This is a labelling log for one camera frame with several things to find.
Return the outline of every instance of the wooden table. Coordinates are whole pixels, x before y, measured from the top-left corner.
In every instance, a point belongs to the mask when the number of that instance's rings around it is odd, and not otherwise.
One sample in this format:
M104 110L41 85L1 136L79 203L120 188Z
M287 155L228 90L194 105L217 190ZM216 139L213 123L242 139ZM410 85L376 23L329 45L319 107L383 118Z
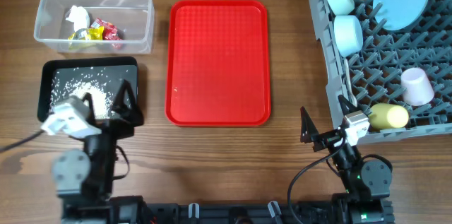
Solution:
M165 117L167 36L172 4L156 8L152 54L141 65L139 103L145 125L120 141L131 174L114 196L144 195L149 203L284 202L287 186L305 165L324 156L299 142L299 108L319 131L332 129L321 44L314 38L308 0L259 0L269 16L272 115L256 128L180 128ZM57 54L33 39L40 0L0 0L0 145L38 130L40 75L46 61L92 57ZM80 148L66 136L41 136L0 155L0 223L57 223L60 201L50 175L62 151ZM452 223L452 138L431 136L360 147L394 165L391 197L397 223ZM124 162L117 172L125 171ZM324 164L295 186L293 199L328 200L342 182Z

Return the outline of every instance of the yellow candy wrapper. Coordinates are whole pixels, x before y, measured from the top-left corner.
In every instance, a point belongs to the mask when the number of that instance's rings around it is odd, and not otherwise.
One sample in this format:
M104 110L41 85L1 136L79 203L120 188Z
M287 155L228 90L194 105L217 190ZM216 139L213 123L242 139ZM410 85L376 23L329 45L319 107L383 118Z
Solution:
M102 40L104 27L84 28L74 32L68 40ZM95 45L95 43L71 43L69 49L86 48Z

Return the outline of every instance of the black tray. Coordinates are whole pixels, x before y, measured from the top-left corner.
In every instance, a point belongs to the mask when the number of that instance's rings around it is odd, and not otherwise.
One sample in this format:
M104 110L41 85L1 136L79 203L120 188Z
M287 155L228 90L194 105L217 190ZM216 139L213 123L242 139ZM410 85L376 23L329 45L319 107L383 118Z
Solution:
M96 73L100 73L100 70L104 70L102 76L98 76ZM84 71L91 72L91 77L85 78L84 75L81 75ZM55 83L54 80L56 79L59 79L59 85ZM49 116L52 90L63 88L66 82L73 79L83 82L97 80L102 86L106 84L102 88L108 88L109 92L115 95L121 85L119 81L121 79L127 80L131 84L133 94L138 101L138 64L133 57L48 61L42 67L40 98L37 106L37 118L41 122L44 122Z

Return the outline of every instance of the black tray with white contents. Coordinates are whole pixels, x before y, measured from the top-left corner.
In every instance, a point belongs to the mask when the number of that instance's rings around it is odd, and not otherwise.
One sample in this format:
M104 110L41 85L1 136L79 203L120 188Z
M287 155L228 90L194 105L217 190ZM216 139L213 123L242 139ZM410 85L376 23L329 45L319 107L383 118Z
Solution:
M138 64L133 57L64 59L48 61L42 68L37 118L44 122L52 107L70 95L90 93L96 119L109 119L111 105L123 80L138 101Z

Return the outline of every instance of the white crumpled item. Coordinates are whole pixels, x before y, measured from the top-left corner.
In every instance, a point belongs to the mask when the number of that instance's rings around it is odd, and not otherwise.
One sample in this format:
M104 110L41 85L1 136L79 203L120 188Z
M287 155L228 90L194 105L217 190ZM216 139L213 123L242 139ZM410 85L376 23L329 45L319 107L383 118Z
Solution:
M82 6L72 6L69 16L66 20L73 23L73 31L89 28L90 27L90 16L85 8Z

